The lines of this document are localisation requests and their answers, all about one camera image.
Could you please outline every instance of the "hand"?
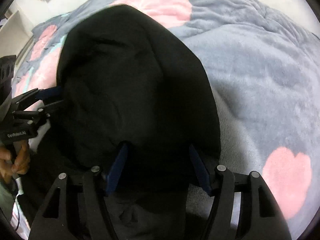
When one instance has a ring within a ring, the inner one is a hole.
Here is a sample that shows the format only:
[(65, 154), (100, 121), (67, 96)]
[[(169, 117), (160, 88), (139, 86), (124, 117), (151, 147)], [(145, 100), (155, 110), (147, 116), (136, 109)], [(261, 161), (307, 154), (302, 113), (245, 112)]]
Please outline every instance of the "hand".
[(20, 141), (21, 150), (18, 153), (14, 164), (6, 161), (11, 160), (11, 153), (4, 146), (0, 147), (0, 175), (4, 182), (9, 184), (14, 173), (26, 174), (29, 170), (30, 154), (28, 141)]

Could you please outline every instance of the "bed sheet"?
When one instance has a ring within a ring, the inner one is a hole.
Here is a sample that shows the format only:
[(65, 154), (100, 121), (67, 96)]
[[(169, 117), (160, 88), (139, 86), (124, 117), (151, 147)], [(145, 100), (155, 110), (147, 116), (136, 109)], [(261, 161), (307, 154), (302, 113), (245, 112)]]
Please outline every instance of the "bed sheet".
[[(297, 239), (320, 206), (319, 39), (258, 0), (89, 0), (34, 28), (13, 94), (55, 86), (68, 32), (117, 4), (149, 15), (201, 60), (220, 118), (221, 163), (260, 172)], [(206, 218), (211, 204), (192, 188), (187, 211)], [(237, 196), (234, 225), (239, 204)]]

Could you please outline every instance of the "metal screw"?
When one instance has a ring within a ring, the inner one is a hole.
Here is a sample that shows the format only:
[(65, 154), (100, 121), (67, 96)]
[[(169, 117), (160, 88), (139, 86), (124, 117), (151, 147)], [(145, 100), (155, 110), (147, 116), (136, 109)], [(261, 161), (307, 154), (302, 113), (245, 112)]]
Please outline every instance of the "metal screw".
[(66, 174), (65, 173), (60, 173), (59, 174), (59, 179), (65, 179), (66, 178)]
[(225, 171), (227, 168), (224, 165), (218, 165), (217, 170), (218, 171)]
[(92, 172), (98, 172), (98, 171), (100, 171), (100, 167), (99, 167), (99, 166), (93, 166), (93, 167), (91, 168), (91, 171), (92, 171)]
[(251, 172), (251, 176), (254, 178), (258, 178), (260, 176), (260, 174), (256, 171)]

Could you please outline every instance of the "black cloth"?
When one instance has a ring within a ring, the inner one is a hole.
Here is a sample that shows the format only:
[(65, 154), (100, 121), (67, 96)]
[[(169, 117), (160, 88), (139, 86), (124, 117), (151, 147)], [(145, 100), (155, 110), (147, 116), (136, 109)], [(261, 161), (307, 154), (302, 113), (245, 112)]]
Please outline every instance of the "black cloth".
[[(106, 200), (116, 231), (123, 239), (181, 239), (187, 187), (195, 182), (188, 147), (220, 157), (219, 119), (199, 59), (150, 17), (115, 6), (70, 31), (57, 84), (65, 108), (52, 116), (23, 177), (25, 202), (38, 206), (60, 172), (108, 169), (127, 141), (118, 191)], [(42, 163), (50, 171), (42, 174)]]

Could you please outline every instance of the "gray fleece blanket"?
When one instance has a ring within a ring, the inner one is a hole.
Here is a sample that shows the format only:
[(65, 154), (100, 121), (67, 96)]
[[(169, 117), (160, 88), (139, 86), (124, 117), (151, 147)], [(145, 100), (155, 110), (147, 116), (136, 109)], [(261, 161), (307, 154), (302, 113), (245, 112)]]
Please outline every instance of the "gray fleece blanket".
[[(260, 172), (297, 239), (320, 206), (320, 41), (258, 0), (89, 0), (33, 30), (36, 44), (13, 80), (14, 95), (54, 86), (70, 29), (122, 3), (167, 27), (201, 60), (220, 118), (221, 163)], [(211, 204), (190, 188), (187, 212), (207, 218)]]

